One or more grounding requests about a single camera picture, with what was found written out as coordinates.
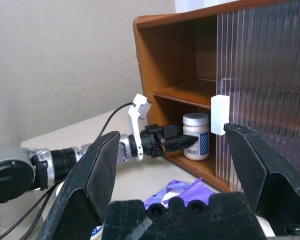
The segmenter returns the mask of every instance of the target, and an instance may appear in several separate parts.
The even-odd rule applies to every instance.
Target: white jar lid
[[[209,115],[205,113],[188,113],[183,116],[183,124],[189,126],[202,126],[209,124]]]

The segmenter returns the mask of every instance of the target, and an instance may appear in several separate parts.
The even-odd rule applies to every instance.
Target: translucent sliding panel
[[[230,122],[260,132],[300,173],[300,0],[220,14],[217,31],[217,94],[230,96]],[[225,136],[216,157],[217,178],[240,190]]]

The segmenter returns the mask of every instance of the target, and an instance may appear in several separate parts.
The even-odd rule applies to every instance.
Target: wooden cabinet
[[[133,29],[139,72],[143,93],[153,103],[148,123],[182,126],[184,114],[210,115],[217,89],[218,15],[278,2],[282,1],[239,0],[186,13],[137,17]],[[229,191],[229,185],[216,177],[215,135],[210,134],[206,160],[192,161],[182,152],[166,158]]]

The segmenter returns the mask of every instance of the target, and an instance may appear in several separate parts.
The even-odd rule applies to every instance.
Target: blue checkered label
[[[200,134],[200,155],[209,153],[209,134],[208,132]]]
[[[102,230],[103,226],[97,226],[93,229],[92,233],[91,233],[91,237],[97,235],[97,233],[99,233]]]

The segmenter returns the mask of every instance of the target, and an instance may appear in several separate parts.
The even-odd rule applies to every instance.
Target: cabinet top
[[[133,24],[136,25],[138,29],[150,28],[197,20],[231,11],[277,4],[280,2],[287,2],[287,0],[237,0],[183,13],[139,16],[134,19]]]

